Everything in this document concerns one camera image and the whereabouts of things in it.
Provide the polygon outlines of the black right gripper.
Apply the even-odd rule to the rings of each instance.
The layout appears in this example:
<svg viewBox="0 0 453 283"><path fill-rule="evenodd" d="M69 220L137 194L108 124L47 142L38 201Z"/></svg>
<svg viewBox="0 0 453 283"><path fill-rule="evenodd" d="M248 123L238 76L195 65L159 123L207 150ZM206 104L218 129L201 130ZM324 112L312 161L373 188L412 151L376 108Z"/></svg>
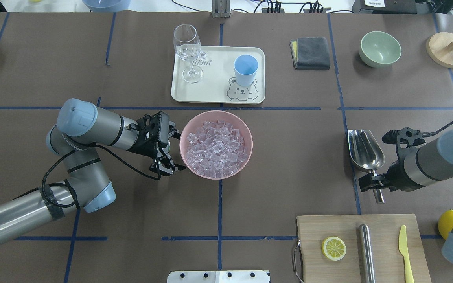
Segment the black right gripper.
<svg viewBox="0 0 453 283"><path fill-rule="evenodd" d="M404 169L404 159L410 153L417 152L417 146L425 144L426 133L405 127L401 130L391 130L383 135L382 142L396 145L398 160L390 165L388 171L379 176L372 173L359 179L361 192L374 189L388 188L391 192L401 190L405 192L415 191L422 185L411 180Z"/></svg>

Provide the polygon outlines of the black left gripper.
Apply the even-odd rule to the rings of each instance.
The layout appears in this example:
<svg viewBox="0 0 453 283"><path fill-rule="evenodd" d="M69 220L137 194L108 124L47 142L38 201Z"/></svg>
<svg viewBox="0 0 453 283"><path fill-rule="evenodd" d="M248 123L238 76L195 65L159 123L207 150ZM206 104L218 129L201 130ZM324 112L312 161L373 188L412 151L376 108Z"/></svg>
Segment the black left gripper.
<svg viewBox="0 0 453 283"><path fill-rule="evenodd" d="M154 115L146 114L136 123L138 136L129 152L157 159L149 169L160 176L171 176L175 171L186 169L185 165L175 164L169 154L169 138L179 140L181 133L167 113L159 111Z"/></svg>

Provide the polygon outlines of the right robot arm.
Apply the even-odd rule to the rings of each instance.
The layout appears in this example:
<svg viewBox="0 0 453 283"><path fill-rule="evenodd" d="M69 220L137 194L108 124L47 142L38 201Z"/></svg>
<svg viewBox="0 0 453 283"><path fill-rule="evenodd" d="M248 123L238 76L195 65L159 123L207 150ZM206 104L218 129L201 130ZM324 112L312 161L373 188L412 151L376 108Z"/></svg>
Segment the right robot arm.
<svg viewBox="0 0 453 283"><path fill-rule="evenodd" d="M453 178L453 129L426 143L428 136L430 133L408 127L387 132L382 142L396 145L398 160L384 174L374 176L370 173L361 177L360 190L388 188L390 191L410 192ZM442 254L453 263L453 228L443 245Z"/></svg>

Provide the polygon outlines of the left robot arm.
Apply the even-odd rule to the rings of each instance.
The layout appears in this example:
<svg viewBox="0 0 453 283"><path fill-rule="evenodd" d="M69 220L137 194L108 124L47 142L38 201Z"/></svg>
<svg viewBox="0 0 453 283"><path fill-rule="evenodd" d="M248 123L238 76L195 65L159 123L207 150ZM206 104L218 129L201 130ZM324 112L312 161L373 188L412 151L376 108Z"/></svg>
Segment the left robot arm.
<svg viewBox="0 0 453 283"><path fill-rule="evenodd" d="M75 209L93 213L111 204L116 194L97 149L109 146L151 158L149 169L171 176L184 170L170 154L169 139L181 137L169 115L159 111L132 120L79 99L68 99L46 144L60 156L68 172L63 181L48 182L47 170L40 185L0 205L0 245Z"/></svg>

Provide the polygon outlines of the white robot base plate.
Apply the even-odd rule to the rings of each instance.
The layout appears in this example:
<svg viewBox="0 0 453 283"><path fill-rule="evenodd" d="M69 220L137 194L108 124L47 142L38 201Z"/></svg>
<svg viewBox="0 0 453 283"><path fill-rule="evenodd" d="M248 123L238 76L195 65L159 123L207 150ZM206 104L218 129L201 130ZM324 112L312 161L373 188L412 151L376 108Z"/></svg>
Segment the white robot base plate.
<svg viewBox="0 0 453 283"><path fill-rule="evenodd" d="M265 270L203 270L175 271L167 283L270 283L270 272Z"/></svg>

